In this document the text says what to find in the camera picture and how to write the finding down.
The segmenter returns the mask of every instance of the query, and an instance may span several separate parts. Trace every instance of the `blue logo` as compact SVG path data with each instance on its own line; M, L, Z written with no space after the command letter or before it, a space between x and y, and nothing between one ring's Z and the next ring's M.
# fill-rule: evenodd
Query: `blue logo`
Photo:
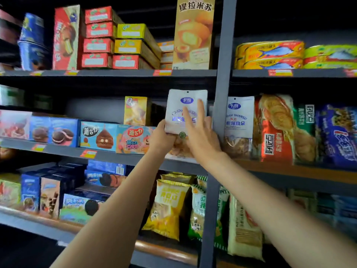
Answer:
M190 104L190 103L194 102L194 99L190 98L190 97L185 97L185 98L181 99L181 102L184 103L184 104Z
M239 103L230 103L230 104L228 104L228 108L229 109L237 110L240 107L241 107L241 105Z

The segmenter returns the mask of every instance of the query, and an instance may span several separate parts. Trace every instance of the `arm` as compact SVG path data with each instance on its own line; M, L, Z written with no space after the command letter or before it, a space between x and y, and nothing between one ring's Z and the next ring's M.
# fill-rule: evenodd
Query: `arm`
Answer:
M175 137L161 121L148 152L51 268L128 267L156 173Z
M291 202L221 151L211 118L199 101L196 126L184 109L189 147L196 160L249 211L292 267L355 267L357 247Z

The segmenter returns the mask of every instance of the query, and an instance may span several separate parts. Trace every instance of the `forearm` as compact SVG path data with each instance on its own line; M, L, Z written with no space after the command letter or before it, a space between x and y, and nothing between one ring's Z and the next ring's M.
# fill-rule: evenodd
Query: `forearm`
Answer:
M149 150L51 268L128 267L164 156Z
M356 246L232 161L225 153L204 166L248 210L292 267L353 267Z

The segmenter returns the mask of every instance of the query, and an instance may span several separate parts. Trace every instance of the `person's left hand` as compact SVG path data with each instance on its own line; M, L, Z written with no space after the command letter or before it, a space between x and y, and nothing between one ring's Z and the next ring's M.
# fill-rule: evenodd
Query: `person's left hand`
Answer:
M163 119L150 136L148 152L166 155L172 149L175 139L176 135L165 133L165 119Z

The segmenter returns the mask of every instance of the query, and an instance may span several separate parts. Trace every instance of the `yellow chip bag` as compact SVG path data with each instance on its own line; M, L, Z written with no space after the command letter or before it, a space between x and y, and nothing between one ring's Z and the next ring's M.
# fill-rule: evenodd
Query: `yellow chip bag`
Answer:
M189 188L185 183L157 180L155 201L142 230L179 241L179 215Z
M192 184L194 176L186 175L186 174L180 173L180 172L172 172L172 173L168 173L168 174L162 174L161 179L181 182L181 183L185 183L185 184Z

